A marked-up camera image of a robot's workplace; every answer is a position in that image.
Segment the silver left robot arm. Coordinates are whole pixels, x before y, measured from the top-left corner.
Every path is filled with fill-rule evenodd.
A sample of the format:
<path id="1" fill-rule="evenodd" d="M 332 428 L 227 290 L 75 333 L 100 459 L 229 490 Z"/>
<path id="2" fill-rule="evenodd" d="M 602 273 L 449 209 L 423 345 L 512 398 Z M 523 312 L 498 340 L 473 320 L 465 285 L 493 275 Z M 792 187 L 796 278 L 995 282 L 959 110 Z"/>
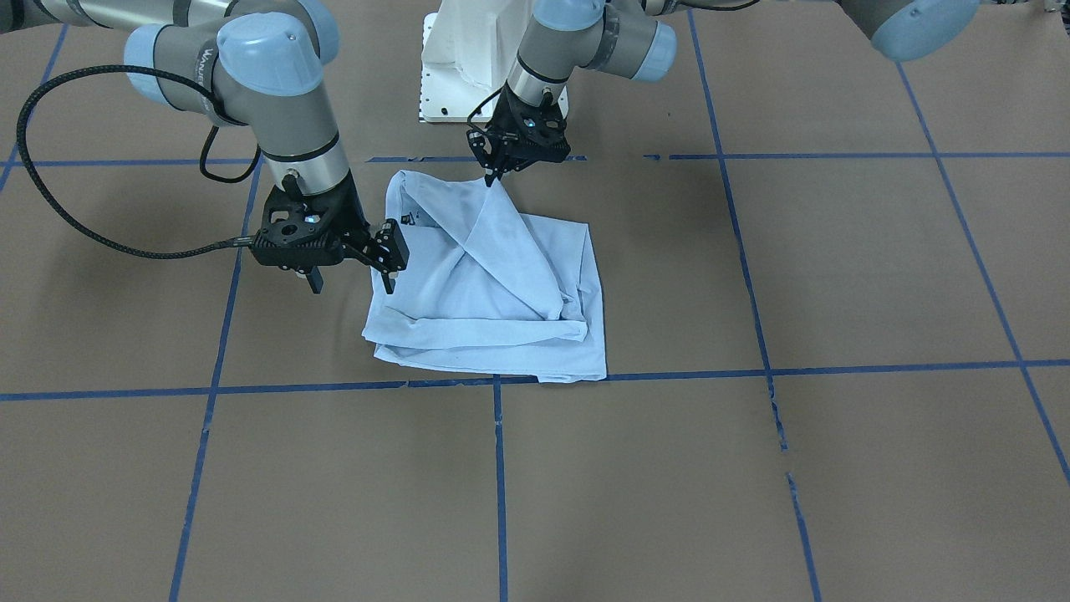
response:
<path id="1" fill-rule="evenodd" d="M 966 29 L 977 1 L 841 1 L 839 7 L 885 58 L 902 64 L 934 53 Z M 684 10 L 734 12 L 749 1 L 536 1 L 504 83 L 489 96 L 485 126 L 470 125 L 467 144 L 486 186 L 508 172 L 569 156 L 559 105 L 576 70 L 658 81 L 677 55 L 662 16 Z"/>

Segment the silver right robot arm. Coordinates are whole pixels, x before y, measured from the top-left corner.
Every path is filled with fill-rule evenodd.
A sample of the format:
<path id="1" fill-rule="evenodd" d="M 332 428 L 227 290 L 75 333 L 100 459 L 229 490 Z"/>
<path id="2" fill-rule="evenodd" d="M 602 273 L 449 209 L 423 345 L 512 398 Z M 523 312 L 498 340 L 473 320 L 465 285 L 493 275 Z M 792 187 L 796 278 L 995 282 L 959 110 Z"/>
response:
<path id="1" fill-rule="evenodd" d="M 360 205 L 350 161 L 324 84 L 324 66 L 339 49 L 339 30 L 318 1 L 4 1 L 3 32 L 42 24 L 101 27 L 129 34 L 121 64 L 54 77 L 29 95 L 17 118 L 16 145 L 39 194 L 70 226 L 124 254 L 175 260 L 247 247 L 257 263 L 294 271 L 320 293 L 320 268 L 354 259 L 378 272 L 386 293 L 406 271 L 409 251 L 399 223 L 372 232 Z M 248 126 L 253 163 L 268 165 L 274 184 L 253 235 L 175 253 L 127 247 L 70 216 L 43 183 L 27 142 L 29 118 L 59 84 L 124 73 L 147 99 L 207 115 L 207 156 L 221 126 Z"/>

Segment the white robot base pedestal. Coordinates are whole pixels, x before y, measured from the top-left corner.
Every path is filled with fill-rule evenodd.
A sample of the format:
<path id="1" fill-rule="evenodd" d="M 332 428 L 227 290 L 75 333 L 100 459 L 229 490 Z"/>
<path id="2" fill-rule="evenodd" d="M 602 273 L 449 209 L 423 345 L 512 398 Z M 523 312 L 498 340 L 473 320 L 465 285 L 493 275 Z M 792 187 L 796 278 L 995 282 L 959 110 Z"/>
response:
<path id="1" fill-rule="evenodd" d="M 532 1 L 443 1 L 423 22 L 421 122 L 463 123 L 505 83 Z"/>

